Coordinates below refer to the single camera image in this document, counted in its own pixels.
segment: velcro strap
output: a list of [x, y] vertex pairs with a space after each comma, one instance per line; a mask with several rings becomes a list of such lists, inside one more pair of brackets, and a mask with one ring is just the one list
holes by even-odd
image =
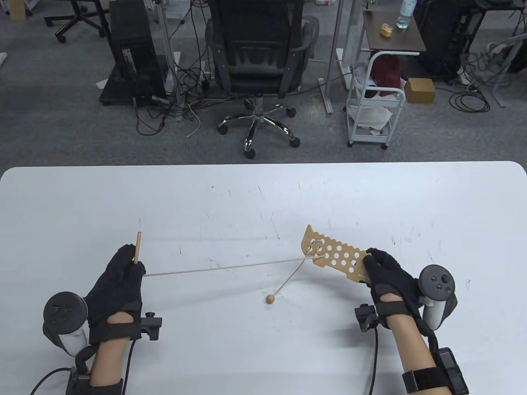
[[141, 322], [137, 321], [126, 324], [108, 324], [104, 322], [90, 328], [90, 344], [123, 338], [130, 338], [130, 340], [140, 339]]
[[412, 315], [403, 301], [399, 302], [379, 302], [375, 304], [377, 315], [380, 318], [394, 314]]
[[419, 392], [430, 388], [448, 387], [450, 382], [441, 368], [411, 370], [403, 374], [407, 393]]
[[123, 392], [123, 379], [117, 384], [105, 387], [90, 387], [89, 395], [121, 395]]

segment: yellow object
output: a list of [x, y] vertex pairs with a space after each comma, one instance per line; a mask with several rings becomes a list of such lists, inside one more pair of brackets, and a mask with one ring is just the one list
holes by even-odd
[[383, 25], [380, 27], [380, 33], [386, 38], [390, 38], [392, 36], [392, 31], [393, 28], [387, 23], [383, 23]]
[[404, 86], [406, 101], [415, 104], [432, 104], [435, 86], [429, 78], [409, 78]]
[[302, 239], [302, 252], [307, 258], [317, 257], [313, 259], [313, 263], [321, 268], [329, 266], [345, 273], [349, 280], [369, 284], [369, 276], [363, 259], [371, 254], [366, 251], [330, 239], [328, 236], [313, 231], [311, 225], [307, 225]]

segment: white table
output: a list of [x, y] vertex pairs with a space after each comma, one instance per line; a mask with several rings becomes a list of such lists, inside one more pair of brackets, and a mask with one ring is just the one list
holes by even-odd
[[[42, 335], [47, 298], [86, 295], [143, 232], [149, 272], [301, 256], [307, 224], [392, 253], [417, 276], [447, 267], [459, 305], [437, 331], [471, 393], [525, 393], [527, 177], [511, 162], [40, 167], [0, 182], [0, 393], [27, 394], [72, 359]], [[145, 278], [158, 342], [135, 347], [127, 394], [364, 394], [373, 333], [353, 309], [368, 289], [297, 263]], [[379, 331], [375, 393], [404, 394]], [[67, 373], [38, 395], [63, 393]]]

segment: water bottle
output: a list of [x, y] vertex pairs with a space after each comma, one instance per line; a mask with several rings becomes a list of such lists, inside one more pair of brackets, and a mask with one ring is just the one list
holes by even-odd
[[397, 27], [399, 29], [408, 29], [416, 4], [417, 0], [403, 0], [401, 12], [399, 12], [399, 18], [397, 18]]

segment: black cable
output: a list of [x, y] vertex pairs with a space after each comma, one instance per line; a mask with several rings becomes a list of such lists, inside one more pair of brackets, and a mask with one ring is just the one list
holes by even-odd
[[41, 386], [41, 384], [46, 381], [46, 379], [49, 377], [49, 376], [52, 376], [54, 375], [55, 373], [58, 373], [58, 372], [65, 372], [65, 371], [68, 371], [68, 372], [71, 372], [71, 368], [58, 368], [58, 369], [55, 369], [55, 370], [52, 370], [51, 372], [49, 372], [47, 375], [45, 375], [38, 383], [37, 385], [35, 385], [35, 388], [33, 388], [33, 391], [31, 391], [31, 394], [30, 395], [35, 395], [35, 392], [37, 391], [37, 389]]
[[124, 374], [123, 392], [121, 392], [121, 395], [124, 395], [124, 393], [126, 392], [126, 385], [128, 384], [128, 373], [130, 372], [130, 361], [132, 360], [133, 346], [135, 345], [136, 341], [137, 340], [132, 341], [130, 351], [128, 352], [128, 362], [126, 363], [126, 373]]
[[377, 373], [377, 356], [379, 353], [379, 334], [377, 333], [377, 327], [374, 327], [375, 331], [375, 353], [373, 356], [373, 372], [372, 372], [372, 383], [369, 386], [368, 395], [373, 394], [373, 386], [375, 385], [375, 374]]

